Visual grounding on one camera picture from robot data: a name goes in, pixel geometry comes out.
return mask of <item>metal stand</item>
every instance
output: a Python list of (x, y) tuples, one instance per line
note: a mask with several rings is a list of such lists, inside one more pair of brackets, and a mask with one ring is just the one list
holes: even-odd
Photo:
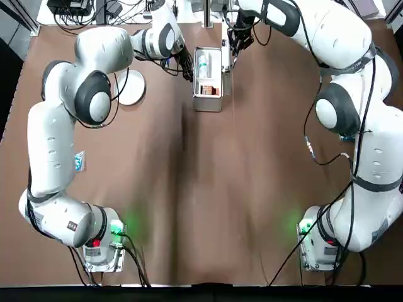
[(213, 28), (213, 23), (210, 20), (210, 15), (211, 15), (211, 0), (204, 0), (203, 2), (203, 10), (204, 10), (204, 18), (203, 22), (201, 23), (202, 27), (204, 28)]
[(37, 36), (39, 34), (40, 25), (30, 16), (24, 5), (22, 5), (19, 0), (8, 0), (8, 2), (15, 10), (15, 13), (10, 14), (10, 16), (21, 23), (27, 30), (30, 30), (31, 36)]

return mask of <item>black cable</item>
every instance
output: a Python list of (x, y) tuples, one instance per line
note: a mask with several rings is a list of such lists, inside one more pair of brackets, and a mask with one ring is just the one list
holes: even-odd
[(347, 189), (352, 185), (352, 182), (350, 181), (348, 183), (348, 185), (339, 193), (339, 195), (329, 204), (329, 206), (316, 218), (315, 222), (311, 225), (311, 227), (308, 229), (308, 231), (305, 233), (305, 235), (303, 235), (303, 237), (300, 239), (300, 241), (296, 244), (296, 246), (292, 249), (292, 251), (289, 253), (289, 255), (287, 256), (287, 258), (284, 260), (284, 262), (282, 263), (282, 265), (280, 266), (280, 268), (278, 269), (277, 273), (275, 274), (275, 276), (273, 277), (273, 279), (271, 280), (271, 282), (269, 283), (269, 286), (271, 286), (274, 281), (276, 280), (276, 278), (278, 277), (278, 275), (280, 274), (281, 270), (283, 269), (283, 267), (285, 266), (285, 264), (287, 263), (287, 261), (291, 258), (292, 254), (294, 254), (295, 250), (297, 248), (299, 248), (299, 246), (301, 245), (301, 243), (304, 241), (304, 239), (306, 238), (306, 236), (309, 234), (309, 232), (316, 226), (316, 224), (318, 223), (318, 221), (320, 219), (322, 219), (323, 215), (326, 214), (327, 211), (329, 211), (329, 209), (331, 208), (331, 206), (339, 200), (339, 198), (347, 191)]
[[(138, 51), (138, 50), (136, 50), (136, 49), (133, 49), (133, 51), (134, 51), (135, 53), (138, 53), (139, 55), (142, 55), (143, 57), (146, 57), (144, 53), (142, 53), (142, 52), (140, 52), (140, 51)], [(149, 61), (149, 62), (152, 62), (152, 63), (156, 64), (157, 66), (161, 67), (161, 68), (163, 69), (163, 71), (167, 72), (167, 73), (170, 74), (171, 76), (175, 76), (175, 77), (176, 77), (177, 74), (179, 74), (180, 72), (183, 72), (183, 70), (179, 70), (179, 65), (176, 66), (176, 69), (172, 69), (172, 68), (169, 68), (169, 67), (165, 67), (165, 66), (164, 66), (164, 62), (166, 62), (167, 59), (171, 59), (171, 58), (172, 58), (172, 56), (170, 56), (170, 57), (168, 57), (168, 58), (166, 58), (166, 59), (143, 59), (143, 58), (138, 58), (138, 57), (136, 57), (136, 59), (139, 60), (139, 61)]]
[(361, 146), (363, 143), (363, 137), (365, 133), (365, 121), (366, 121), (366, 116), (368, 114), (368, 110), (370, 109), (370, 102), (373, 94), (373, 87), (375, 85), (375, 74), (377, 73), (377, 65), (375, 62), (375, 58), (372, 59), (372, 80), (371, 80), (371, 87), (370, 87), (370, 93), (368, 95), (368, 101), (366, 102), (365, 106), (365, 111), (363, 115), (363, 122), (361, 124), (360, 128), (360, 135), (358, 136), (358, 146), (357, 146), (357, 160), (356, 160), (356, 165), (355, 165), (355, 170), (354, 170), (354, 176), (357, 175), (358, 173), (358, 166), (360, 164), (360, 157), (361, 157)]
[(67, 248), (68, 248), (69, 251), (70, 251), (71, 257), (72, 257), (73, 262), (74, 262), (74, 266), (76, 267), (76, 271), (77, 271), (77, 274), (78, 274), (78, 276), (79, 276), (79, 278), (80, 278), (80, 281), (81, 281), (82, 285), (88, 286), (88, 284), (86, 284), (86, 283), (84, 282), (84, 280), (82, 279), (82, 277), (81, 277), (81, 273), (80, 273), (80, 270), (79, 270), (79, 268), (78, 268), (76, 258), (74, 258), (74, 254), (73, 254), (73, 252), (72, 252), (72, 250), (71, 250), (72, 248), (71, 248), (71, 247), (67, 247)]
[(360, 14), (360, 11), (358, 10), (358, 8), (356, 7), (355, 3), (352, 0), (348, 0), (348, 2), (351, 4), (351, 6), (353, 7), (355, 13), (357, 16), (359, 16), (361, 19), (363, 18), (362, 15)]
[[(65, 28), (65, 27), (63, 27), (63, 26), (56, 20), (56, 12), (54, 13), (54, 21), (55, 21), (56, 25), (57, 25), (61, 30), (63, 30), (63, 31), (66, 32), (66, 33), (69, 33), (69, 34), (71, 34), (71, 35), (75, 35), (75, 36), (76, 36), (77, 33), (73, 33), (73, 32), (71, 32), (71, 31), (73, 31), (73, 30), (80, 30), (80, 29), (83, 29), (83, 28), (85, 28), (86, 26), (90, 25), (91, 22), (93, 22), (93, 21), (95, 20), (95, 18), (97, 17), (97, 15), (101, 12), (101, 10), (102, 10), (106, 5), (108, 5), (108, 3), (110, 3), (110, 2), (118, 2), (118, 3), (122, 3), (122, 4), (124, 4), (124, 5), (127, 5), (127, 6), (136, 6), (136, 5), (139, 5), (139, 3), (137, 3), (137, 4), (128, 4), (128, 3), (125, 3), (125, 2), (120, 1), (120, 0), (108, 0), (108, 1), (106, 1), (102, 6), (100, 6), (96, 11), (95, 11), (95, 7), (93, 6), (94, 15), (93, 15), (90, 19), (88, 19), (87, 21), (83, 22), (81, 26), (78, 26), (78, 27), (75, 27), (75, 28)], [(70, 8), (67, 7), (67, 10), (70, 12), (70, 15), (72, 16)]]
[[(129, 20), (129, 19), (132, 19), (133, 17), (135, 17), (135, 16), (137, 16), (138, 14), (137, 13), (135, 13), (133, 16), (131, 16), (131, 17), (128, 17), (128, 19), (126, 19), (125, 21), (122, 19), (124, 16), (126, 16), (129, 12), (131, 12), (133, 9), (135, 9), (137, 6), (139, 6), (139, 4), (141, 3), (141, 2), (143, 2), (144, 0), (139, 0), (139, 2), (137, 2), (137, 3), (135, 3), (135, 4), (130, 4), (131, 6), (132, 6), (132, 8), (130, 8), (126, 13), (124, 13), (124, 14), (122, 14), (121, 16), (117, 16), (124, 24), (129, 24), (129, 23), (126, 23), (125, 21), (127, 21), (127, 20)], [(109, 23), (109, 25), (115, 25), (115, 23), (116, 23), (116, 20), (113, 22), (113, 23)]]
[(314, 50), (312, 49), (312, 45), (310, 44), (310, 41), (309, 41), (309, 36), (308, 36), (308, 31), (307, 31), (307, 26), (306, 26), (306, 24), (305, 24), (304, 16), (302, 15), (302, 12), (301, 12), (301, 10), (300, 10), (298, 4), (297, 4), (294, 0), (290, 0), (290, 2), (291, 2), (292, 4), (294, 4), (295, 8), (296, 8), (297, 11), (298, 11), (298, 14), (299, 14), (300, 17), (301, 17), (302, 27), (304, 28), (304, 33), (305, 33), (305, 39), (307, 40), (307, 44), (308, 44), (310, 53), (312, 54), (312, 56), (313, 56), (313, 58), (314, 58), (316, 64), (317, 64), (318, 66), (320, 66), (321, 63), (319, 62), (319, 59), (316, 57), (316, 55), (315, 55), (315, 53), (314, 53)]
[[(118, 91), (118, 94), (114, 98), (111, 99), (111, 102), (114, 101), (115, 99), (119, 98), (119, 96), (122, 94), (123, 90), (125, 89), (127, 79), (128, 79), (128, 72), (129, 72), (129, 67), (127, 67), (127, 70), (126, 70), (126, 79), (125, 79), (125, 83), (123, 84), (122, 90), (120, 92)], [(118, 82), (117, 82), (116, 75), (115, 75), (115, 80), (116, 80), (116, 86), (118, 87)], [(113, 120), (116, 118), (116, 115), (118, 113), (119, 103), (116, 106), (116, 111), (115, 111), (115, 114), (113, 115), (112, 120), (107, 122), (107, 124), (100, 124), (98, 126), (88, 126), (88, 125), (84, 124), (78, 117), (74, 116), (70, 112), (70, 110), (67, 109), (67, 107), (65, 106), (64, 102), (63, 102), (63, 106), (64, 106), (64, 109), (67, 111), (67, 113), (71, 116), (71, 118), (77, 120), (80, 123), (80, 125), (83, 126), (84, 128), (87, 128), (87, 129), (102, 129), (102, 128), (105, 128), (106, 126), (109, 126), (113, 122)]]
[(304, 282), (302, 281), (302, 265), (301, 265), (300, 249), (297, 249), (297, 252), (298, 252), (298, 268), (300, 271), (300, 285), (304, 286)]
[(141, 254), (139, 256), (137, 248), (134, 245), (133, 240), (130, 238), (129, 235), (127, 235), (126, 233), (116, 233), (116, 235), (125, 237), (125, 238), (127, 238), (129, 240), (129, 242), (130, 242), (130, 244), (132, 246), (132, 249), (133, 249), (132, 258), (135, 261), (136, 266), (137, 266), (137, 270), (139, 272), (140, 283), (142, 284), (142, 286), (145, 286), (147, 284), (148, 284), (148, 286), (150, 286), (149, 281), (148, 281), (147, 270), (145, 268), (144, 251), (141, 249)]
[(123, 90), (125, 89), (126, 84), (127, 84), (127, 79), (128, 79), (128, 72), (129, 72), (129, 67), (127, 67), (127, 69), (126, 69), (126, 79), (125, 79), (125, 83), (123, 84), (122, 90), (120, 92), (118, 92), (118, 94), (114, 98), (112, 98), (111, 101), (114, 101), (115, 99), (119, 98), (119, 96), (122, 94)]
[(360, 276), (360, 280), (358, 280), (356, 286), (363, 285), (365, 278), (366, 278), (366, 259), (365, 259), (364, 252), (360, 252), (359, 255), (361, 258), (361, 276)]
[(260, 19), (257, 20), (257, 22), (253, 23), (252, 25), (245, 27), (245, 28), (235, 28), (233, 27), (230, 23), (229, 20), (227, 18), (228, 13), (238, 13), (238, 11), (236, 9), (224, 9), (223, 8), (223, 14), (224, 14), (224, 20), (227, 23), (228, 27), (233, 30), (233, 31), (245, 31), (245, 30), (250, 30), (252, 29), (255, 25), (257, 25), (260, 22)]
[(13, 38), (15, 37), (15, 34), (17, 34), (17, 31), (19, 30), (19, 28), (20, 28), (20, 24), (18, 23), (17, 28), (15, 29), (15, 31), (13, 33), (13, 36), (11, 37), (10, 41), (7, 43), (8, 46), (10, 46), (10, 44), (13, 41)]
[(258, 41), (258, 43), (259, 43), (260, 45), (262, 45), (262, 46), (267, 46), (267, 44), (269, 44), (270, 38), (271, 38), (271, 27), (270, 27), (270, 31), (269, 31), (269, 37), (267, 38), (267, 42), (266, 42), (266, 43), (260, 42), (260, 40), (259, 40), (259, 38), (258, 38), (258, 35), (256, 34), (256, 32), (255, 32), (255, 30), (254, 30), (254, 27), (253, 27), (253, 34), (254, 34), (254, 37), (256, 38), (256, 41)]
[[(305, 117), (305, 121), (304, 121), (304, 137), (305, 137), (305, 140), (306, 140), (307, 144), (309, 144), (309, 147), (310, 147), (310, 154), (311, 154), (311, 156), (312, 156), (312, 159), (314, 160), (314, 162), (315, 162), (316, 164), (323, 166), (323, 165), (329, 165), (329, 164), (331, 164), (332, 162), (334, 162), (334, 161), (335, 161), (336, 159), (338, 159), (339, 157), (345, 156), (345, 154), (344, 154), (344, 153), (339, 153), (339, 154), (337, 154), (335, 157), (333, 157), (331, 160), (329, 160), (329, 161), (327, 161), (327, 162), (319, 162), (319, 161), (316, 159), (316, 157), (315, 157), (315, 152), (314, 152), (314, 150), (312, 149), (312, 146), (310, 145), (310, 142), (309, 142), (309, 139), (308, 139), (308, 136), (307, 136), (307, 122), (308, 122), (308, 118), (309, 118), (309, 116), (310, 116), (310, 113), (312, 112), (312, 110), (313, 110), (313, 108), (314, 108), (314, 106), (315, 106), (316, 99), (317, 99), (317, 95), (319, 94), (319, 91), (321, 91), (321, 88), (322, 88), (322, 81), (319, 83), (319, 88), (318, 88), (318, 90), (317, 90), (317, 92), (316, 92), (316, 96), (315, 96), (315, 98), (314, 98), (314, 102), (312, 103), (311, 107), (310, 107), (309, 110), (308, 110), (307, 116)], [(347, 157), (347, 159), (349, 160), (349, 163), (350, 163), (350, 170), (353, 170), (353, 161), (352, 161), (349, 157)]]
[[(355, 169), (354, 169), (354, 173), (353, 173), (353, 177), (357, 176), (358, 173), (358, 168), (360, 166), (360, 158), (361, 158), (361, 148), (362, 148), (362, 142), (363, 142), (363, 137), (365, 134), (365, 122), (366, 122), (366, 116), (368, 114), (368, 110), (370, 108), (370, 103), (371, 103), (371, 98), (372, 98), (372, 94), (373, 94), (373, 87), (375, 85), (375, 76), (377, 73), (377, 65), (376, 65), (376, 61), (375, 58), (372, 59), (372, 79), (371, 79), (371, 86), (370, 86), (370, 92), (368, 94), (368, 101), (366, 102), (366, 106), (365, 106), (365, 111), (364, 111), (364, 115), (363, 115), (363, 121), (361, 123), (361, 127), (360, 127), (360, 132), (358, 135), (358, 144), (357, 144), (357, 153), (356, 153), (356, 164), (355, 164)], [(354, 209), (354, 188), (351, 187), (351, 221), (354, 221), (354, 215), (355, 215), (355, 209)], [(341, 259), (338, 265), (338, 268), (336, 269), (337, 271), (340, 271), (341, 268), (343, 267), (346, 258), (347, 258), (347, 251), (348, 251), (348, 245), (350, 243), (351, 240), (351, 236), (352, 236), (352, 232), (353, 232), (353, 224), (352, 222), (350, 222), (350, 229), (349, 229), (349, 233), (348, 233), (348, 239), (346, 241), (346, 245), (343, 247), (343, 251), (341, 252)], [(332, 280), (332, 283), (334, 284), (336, 282), (337, 279), (337, 274), (334, 276), (334, 280)]]
[(83, 271), (86, 273), (88, 279), (92, 282), (93, 286), (100, 287), (100, 285), (95, 281), (93, 272), (87, 271), (86, 266), (85, 266), (84, 263), (81, 261), (81, 258), (80, 258), (80, 255), (78, 254), (77, 249), (73, 249), (73, 252), (77, 255), (77, 258), (78, 258), (78, 260), (79, 260), (79, 262), (80, 262), (80, 265), (81, 265)]
[(264, 265), (263, 265), (263, 260), (262, 260), (262, 252), (261, 252), (260, 247), (259, 247), (259, 260), (260, 260), (260, 267), (262, 268), (262, 273), (263, 273), (264, 280), (266, 281), (266, 284), (269, 285), (269, 281), (267, 280), (266, 272), (264, 271)]
[(348, 237), (346, 241), (346, 245), (344, 246), (343, 249), (340, 248), (340, 245), (338, 246), (338, 249), (341, 249), (341, 257), (339, 261), (339, 265), (336, 267), (333, 267), (333, 274), (332, 274), (332, 283), (331, 285), (334, 285), (336, 283), (336, 279), (339, 276), (339, 272), (343, 268), (344, 263), (346, 262), (347, 256), (348, 256), (348, 245), (351, 241), (351, 236), (353, 234), (353, 225), (354, 225), (354, 216), (355, 216), (355, 205), (354, 205), (354, 184), (351, 185), (351, 215), (350, 215), (350, 228), (348, 232)]
[(140, 283), (145, 286), (147, 286), (148, 288), (151, 287), (150, 282), (148, 281), (148, 279), (146, 278), (146, 276), (144, 275), (141, 266), (139, 264), (139, 260), (138, 258), (135, 256), (135, 254), (133, 254), (133, 252), (128, 248), (128, 247), (123, 247), (123, 249), (128, 252), (128, 254), (131, 256), (131, 258), (133, 259), (133, 261), (135, 262), (136, 266), (137, 266), (137, 270), (139, 272), (139, 278), (140, 278)]

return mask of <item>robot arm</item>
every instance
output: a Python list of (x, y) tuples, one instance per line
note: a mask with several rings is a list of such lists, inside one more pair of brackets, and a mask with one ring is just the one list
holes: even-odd
[[(358, 157), (360, 164), (352, 178), (354, 190), (349, 188), (330, 210), (329, 205), (309, 208), (298, 224), (298, 232), (304, 234), (327, 209), (301, 247), (306, 269), (332, 270), (337, 244), (345, 246), (348, 241), (351, 207), (355, 215), (347, 248), (355, 252), (371, 246), (403, 211), (403, 197), (399, 192), (403, 175), (400, 155), (403, 113), (383, 103), (397, 84), (397, 67), (386, 53), (375, 48), (369, 27), (335, 2), (239, 0), (239, 6), (235, 29), (229, 31), (234, 56), (251, 44), (243, 43), (247, 41), (246, 33), (251, 35), (250, 30), (237, 28), (250, 29), (255, 17), (289, 36), (314, 55), (322, 67), (322, 75), (332, 75), (330, 85), (316, 98), (318, 120), (334, 133), (356, 137), (354, 168)], [(360, 128), (368, 102), (365, 135), (358, 154)]]
[(174, 57), (182, 67), (183, 77), (193, 82), (193, 61), (172, 9), (165, 0), (150, 1), (152, 28), (136, 31), (132, 40), (139, 60), (161, 60)]
[(83, 247), (92, 271), (122, 269), (123, 252), (112, 245), (119, 243), (121, 237), (115, 233), (123, 232), (124, 226), (113, 209), (66, 194), (76, 173), (73, 131), (77, 120), (88, 128), (103, 127), (112, 100), (107, 74), (128, 68), (135, 47), (135, 39), (121, 28), (80, 33), (74, 45), (76, 62), (53, 61), (47, 66), (43, 101), (28, 113), (30, 173), (19, 211), (44, 235), (70, 247)]

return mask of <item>brown table surface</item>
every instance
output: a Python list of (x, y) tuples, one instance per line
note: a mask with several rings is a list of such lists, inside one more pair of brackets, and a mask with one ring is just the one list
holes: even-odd
[[(403, 71), (391, 30), (371, 22), (378, 46)], [(263, 39), (268, 28), (257, 26)], [(141, 26), (126, 26), (134, 32)], [(191, 53), (195, 45), (219, 47), (220, 25), (181, 25)], [(51, 60), (74, 61), (74, 37), (43, 26), (31, 41), (0, 146), (0, 285), (79, 284), (68, 249), (41, 237), (18, 212), (26, 187), (28, 110), (40, 101), (42, 73)], [(295, 225), (305, 210), (326, 204), (349, 180), (348, 164), (328, 167), (310, 158), (302, 126), (318, 85), (318, 70), (308, 52), (273, 31), (267, 47), (254, 43), (241, 53), (233, 72), (232, 96), (221, 113), (195, 113), (191, 84), (158, 66), (134, 60), (147, 81), (136, 106), (122, 106), (102, 130), (77, 125), (76, 150), (86, 151), (86, 170), (68, 193), (81, 201), (110, 206), (128, 223), (143, 246), (154, 284), (227, 282), (264, 284), (296, 243)], [(402, 107), (403, 86), (392, 104)], [(321, 160), (351, 143), (323, 129), (315, 115), (308, 133)], [(368, 251), (367, 283), (403, 283), (403, 221)], [(360, 273), (351, 256), (341, 283)], [(322, 273), (303, 273), (305, 284), (323, 284)], [(105, 274), (105, 284), (138, 283), (131, 260), (122, 273)], [(299, 284), (297, 257), (276, 284)]]

